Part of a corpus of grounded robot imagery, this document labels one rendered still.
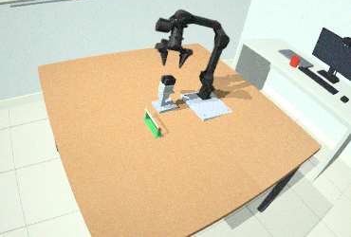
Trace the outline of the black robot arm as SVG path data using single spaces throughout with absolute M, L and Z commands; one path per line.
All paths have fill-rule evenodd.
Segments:
M 214 87 L 212 86 L 214 70 L 216 69 L 222 50 L 226 48 L 231 39 L 226 35 L 224 29 L 217 20 L 192 15 L 184 9 L 177 10 L 169 19 L 159 17 L 159 20 L 156 22 L 156 31 L 166 33 L 171 31 L 171 34 L 180 34 L 183 36 L 184 28 L 188 27 L 187 25 L 190 24 L 213 28 L 215 33 L 212 56 L 210 57 L 204 72 L 201 71 L 199 75 L 199 79 L 203 85 L 201 86 L 199 93 L 196 93 L 202 100 L 209 100 L 211 99 L 210 95 L 214 90 Z

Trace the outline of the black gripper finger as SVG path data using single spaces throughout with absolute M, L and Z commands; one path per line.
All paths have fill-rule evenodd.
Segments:
M 162 61 L 162 66 L 165 66 L 166 64 L 166 60 L 167 60 L 167 56 L 168 56 L 168 51 L 169 50 L 158 50 L 160 57 L 161 57 L 161 61 Z
M 191 57 L 191 55 L 187 55 L 187 54 L 179 54 L 179 66 L 178 68 L 181 68 L 182 65 L 184 65 L 184 63 L 186 62 L 186 60 Z

